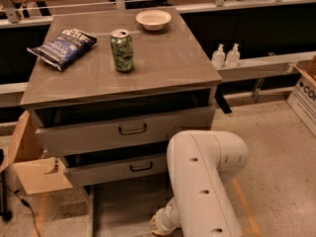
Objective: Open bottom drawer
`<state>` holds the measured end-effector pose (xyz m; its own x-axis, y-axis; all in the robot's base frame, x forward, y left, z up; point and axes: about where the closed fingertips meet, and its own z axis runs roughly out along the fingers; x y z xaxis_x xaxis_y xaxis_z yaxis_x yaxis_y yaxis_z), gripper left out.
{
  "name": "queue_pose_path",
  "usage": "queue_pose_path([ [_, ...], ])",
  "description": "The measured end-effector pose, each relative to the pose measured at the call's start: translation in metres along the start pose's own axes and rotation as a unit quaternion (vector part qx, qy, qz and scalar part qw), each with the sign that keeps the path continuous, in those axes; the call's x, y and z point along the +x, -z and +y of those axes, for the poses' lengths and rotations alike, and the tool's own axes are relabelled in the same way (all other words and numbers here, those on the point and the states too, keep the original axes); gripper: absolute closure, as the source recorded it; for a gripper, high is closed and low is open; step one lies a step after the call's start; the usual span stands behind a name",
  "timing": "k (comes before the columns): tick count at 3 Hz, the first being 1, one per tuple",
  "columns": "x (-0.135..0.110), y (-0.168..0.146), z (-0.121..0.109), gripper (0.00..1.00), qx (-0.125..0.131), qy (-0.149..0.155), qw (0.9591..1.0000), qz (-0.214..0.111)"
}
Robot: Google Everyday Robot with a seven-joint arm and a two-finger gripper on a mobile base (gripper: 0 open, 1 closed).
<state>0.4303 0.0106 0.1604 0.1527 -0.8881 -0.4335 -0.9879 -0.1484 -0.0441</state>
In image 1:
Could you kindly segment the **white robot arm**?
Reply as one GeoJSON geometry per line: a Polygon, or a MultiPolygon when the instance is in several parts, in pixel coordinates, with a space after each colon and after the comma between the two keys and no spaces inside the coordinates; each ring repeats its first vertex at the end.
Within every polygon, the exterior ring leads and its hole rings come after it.
{"type": "Polygon", "coordinates": [[[184,237],[242,237],[243,231],[220,176],[246,165],[248,147],[227,131],[185,130],[167,147],[173,197],[150,220],[150,230],[166,236],[180,228],[184,237]]]}

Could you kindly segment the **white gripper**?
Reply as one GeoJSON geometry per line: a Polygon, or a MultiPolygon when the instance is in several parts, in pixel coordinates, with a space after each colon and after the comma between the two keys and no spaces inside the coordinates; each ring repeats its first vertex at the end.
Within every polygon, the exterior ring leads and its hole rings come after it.
{"type": "Polygon", "coordinates": [[[158,214],[155,213],[150,219],[150,231],[156,236],[166,236],[167,231],[162,227],[162,223],[159,220],[158,214]]]}

